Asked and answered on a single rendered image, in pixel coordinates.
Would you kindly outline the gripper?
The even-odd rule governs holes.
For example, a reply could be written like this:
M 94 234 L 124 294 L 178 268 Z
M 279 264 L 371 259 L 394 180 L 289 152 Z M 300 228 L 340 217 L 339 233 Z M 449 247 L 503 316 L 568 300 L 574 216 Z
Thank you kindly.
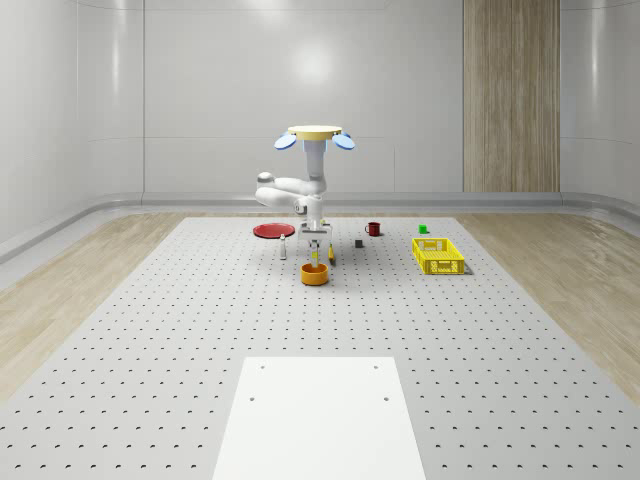
M 324 223 L 309 227 L 307 223 L 302 223 L 298 230 L 298 238 L 306 241 L 311 251 L 316 251 L 323 240 L 331 241 L 332 225 Z

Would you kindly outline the red plate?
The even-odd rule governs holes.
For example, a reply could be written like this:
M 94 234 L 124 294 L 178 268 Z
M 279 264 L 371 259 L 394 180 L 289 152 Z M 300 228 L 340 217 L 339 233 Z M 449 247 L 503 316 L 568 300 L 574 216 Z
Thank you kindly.
M 253 228 L 255 236 L 264 239 L 279 239 L 281 236 L 289 237 L 295 233 L 293 225 L 287 223 L 264 223 Z

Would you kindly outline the yellow bowl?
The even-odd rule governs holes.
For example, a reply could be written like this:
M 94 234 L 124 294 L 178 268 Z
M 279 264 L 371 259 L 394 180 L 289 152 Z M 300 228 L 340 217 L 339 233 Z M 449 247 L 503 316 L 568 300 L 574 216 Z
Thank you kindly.
M 319 263 L 317 266 L 311 263 L 304 264 L 300 267 L 300 279 L 305 285 L 324 285 L 329 279 L 328 267 L 322 263 Z

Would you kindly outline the drone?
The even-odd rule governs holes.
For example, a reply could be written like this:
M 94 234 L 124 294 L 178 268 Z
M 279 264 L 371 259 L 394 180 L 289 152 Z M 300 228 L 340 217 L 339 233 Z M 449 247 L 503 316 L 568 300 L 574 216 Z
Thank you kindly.
M 326 125 L 292 126 L 281 135 L 274 143 L 277 150 L 284 150 L 296 143 L 303 141 L 332 140 L 335 145 L 345 150 L 355 148 L 355 143 L 349 134 L 343 132 L 341 127 Z

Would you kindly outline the yellow basket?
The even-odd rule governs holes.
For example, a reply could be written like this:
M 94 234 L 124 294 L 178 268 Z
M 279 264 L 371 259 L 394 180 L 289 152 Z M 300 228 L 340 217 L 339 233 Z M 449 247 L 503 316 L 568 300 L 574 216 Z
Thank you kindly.
M 464 257 L 447 238 L 413 238 L 412 253 L 425 274 L 463 274 Z

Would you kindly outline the white board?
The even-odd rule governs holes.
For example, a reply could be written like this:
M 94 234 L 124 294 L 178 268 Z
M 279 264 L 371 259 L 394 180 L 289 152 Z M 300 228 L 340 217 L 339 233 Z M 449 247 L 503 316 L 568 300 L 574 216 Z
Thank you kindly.
M 213 480 L 425 480 L 391 357 L 248 357 Z

